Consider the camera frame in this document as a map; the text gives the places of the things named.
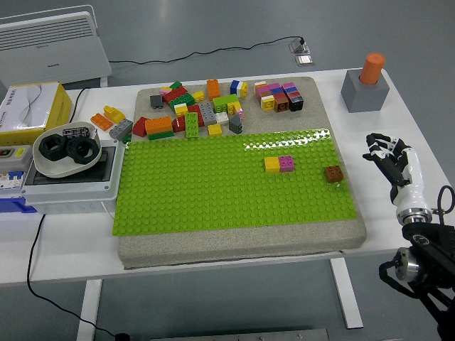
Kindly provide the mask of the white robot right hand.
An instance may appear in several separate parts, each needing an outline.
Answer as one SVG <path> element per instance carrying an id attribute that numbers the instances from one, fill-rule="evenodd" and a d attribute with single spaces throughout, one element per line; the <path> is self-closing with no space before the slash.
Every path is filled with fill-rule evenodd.
<path id="1" fill-rule="evenodd" d="M 412 214 L 431 220 L 431 207 L 424 199 L 422 168 L 416 151 L 402 139 L 379 133 L 366 136 L 369 152 L 363 158 L 374 162 L 390 182 L 390 200 L 397 207 L 401 224 Z"/>

